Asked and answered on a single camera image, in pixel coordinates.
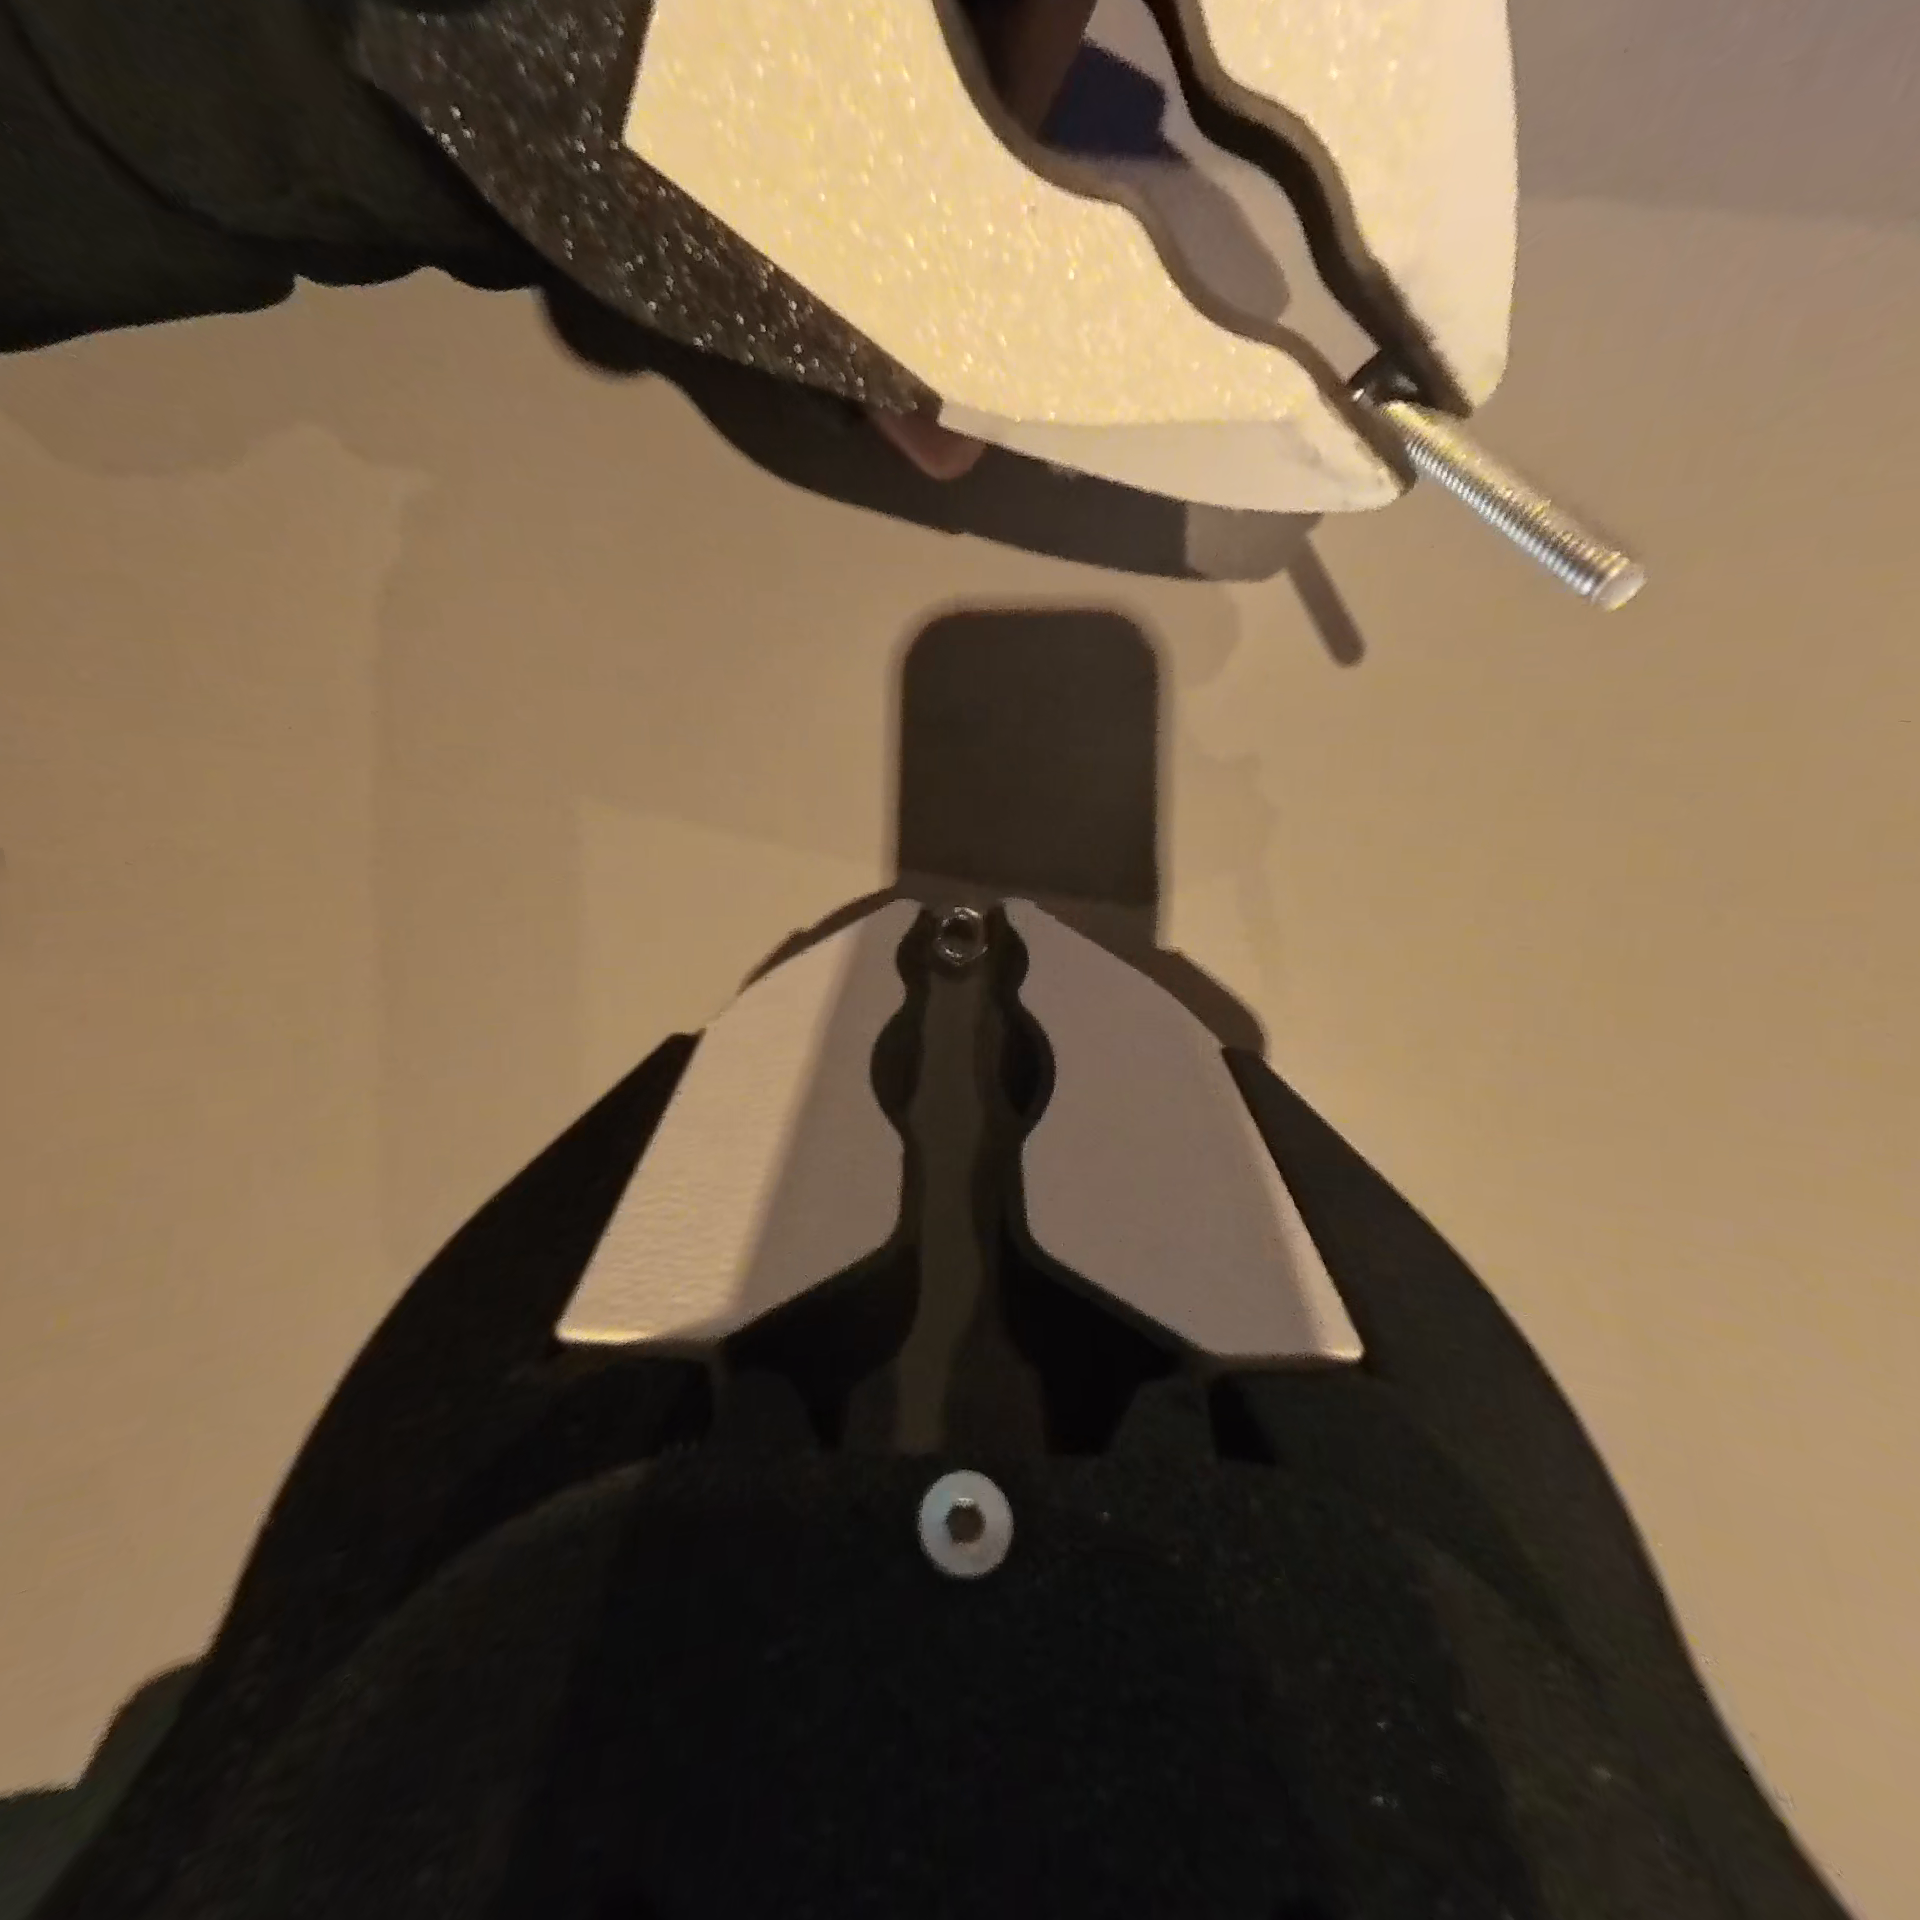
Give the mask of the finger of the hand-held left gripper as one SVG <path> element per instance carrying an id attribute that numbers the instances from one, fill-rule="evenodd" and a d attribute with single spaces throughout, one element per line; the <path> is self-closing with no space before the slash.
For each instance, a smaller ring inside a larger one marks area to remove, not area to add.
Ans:
<path id="1" fill-rule="evenodd" d="M 1328 362 L 1220 301 L 1138 178 L 1018 131 L 958 5 L 652 5 L 623 139 L 956 434 L 1186 508 L 1408 491 Z"/>
<path id="2" fill-rule="evenodd" d="M 1502 2 L 1181 2 L 1205 142 L 1298 218 L 1334 307 L 1414 401 L 1496 392 L 1517 272 L 1517 88 Z"/>

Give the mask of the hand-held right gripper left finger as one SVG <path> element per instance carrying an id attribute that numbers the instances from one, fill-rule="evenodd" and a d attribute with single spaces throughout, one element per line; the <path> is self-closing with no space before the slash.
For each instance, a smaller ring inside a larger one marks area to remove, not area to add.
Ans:
<path id="1" fill-rule="evenodd" d="M 921 906 L 890 900 L 764 971 L 694 1041 L 560 1312 L 569 1348 L 714 1350 L 874 1257 L 905 1147 L 873 1086 Z"/>

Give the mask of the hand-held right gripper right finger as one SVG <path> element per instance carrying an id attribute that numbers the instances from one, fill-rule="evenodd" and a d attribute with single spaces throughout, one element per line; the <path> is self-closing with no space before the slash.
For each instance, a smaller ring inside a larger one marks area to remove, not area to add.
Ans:
<path id="1" fill-rule="evenodd" d="M 981 1068 L 1025 1269 L 1181 1361 L 1357 1363 L 1222 1041 L 1032 898 L 996 900 L 990 933 Z"/>

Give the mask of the long silver threaded bolt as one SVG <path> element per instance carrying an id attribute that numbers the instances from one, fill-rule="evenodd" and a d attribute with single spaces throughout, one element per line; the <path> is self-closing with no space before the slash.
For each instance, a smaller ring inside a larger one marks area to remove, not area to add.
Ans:
<path id="1" fill-rule="evenodd" d="M 1410 376 L 1376 360 L 1354 376 L 1351 397 L 1390 430 L 1420 481 L 1446 494 L 1582 603 L 1613 612 L 1644 592 L 1648 574 L 1640 561 L 1477 444 L 1457 417 L 1417 393 Z"/>

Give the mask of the person's left hand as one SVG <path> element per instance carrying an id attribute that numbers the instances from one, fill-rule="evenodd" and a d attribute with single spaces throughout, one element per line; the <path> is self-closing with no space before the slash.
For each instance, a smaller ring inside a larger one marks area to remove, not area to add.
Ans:
<path id="1" fill-rule="evenodd" d="M 982 442 L 958 434 L 925 417 L 871 411 L 869 420 L 888 448 L 932 482 L 956 482 L 972 474 L 988 453 Z"/>

